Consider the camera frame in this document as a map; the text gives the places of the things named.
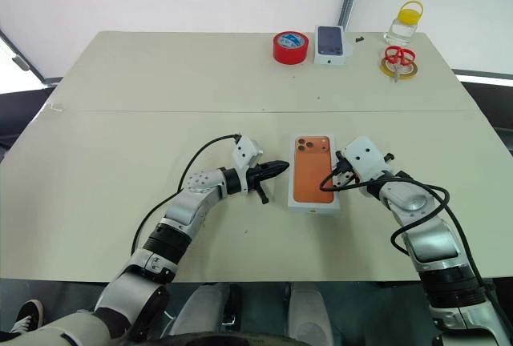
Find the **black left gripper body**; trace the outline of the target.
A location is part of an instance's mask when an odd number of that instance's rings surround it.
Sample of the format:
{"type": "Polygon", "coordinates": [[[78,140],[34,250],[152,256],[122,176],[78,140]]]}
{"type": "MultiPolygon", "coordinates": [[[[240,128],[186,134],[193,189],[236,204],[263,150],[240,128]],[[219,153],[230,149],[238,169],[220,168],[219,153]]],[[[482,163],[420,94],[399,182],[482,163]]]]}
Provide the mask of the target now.
{"type": "Polygon", "coordinates": [[[257,164],[255,167],[249,168],[246,172],[247,191],[255,191],[263,204],[267,204],[269,202],[269,198],[261,186],[261,182],[265,180],[268,167],[269,166],[267,164],[257,164]]]}

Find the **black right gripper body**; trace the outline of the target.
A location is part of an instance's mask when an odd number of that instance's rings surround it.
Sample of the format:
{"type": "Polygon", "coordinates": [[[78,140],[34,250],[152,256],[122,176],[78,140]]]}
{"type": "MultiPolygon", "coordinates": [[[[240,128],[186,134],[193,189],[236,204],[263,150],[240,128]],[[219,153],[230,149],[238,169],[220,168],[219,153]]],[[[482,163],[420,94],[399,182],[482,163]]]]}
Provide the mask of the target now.
{"type": "Polygon", "coordinates": [[[341,153],[340,150],[335,152],[336,164],[333,169],[333,186],[345,187],[350,184],[359,183],[359,178],[353,172],[353,167],[349,160],[341,153]]]}

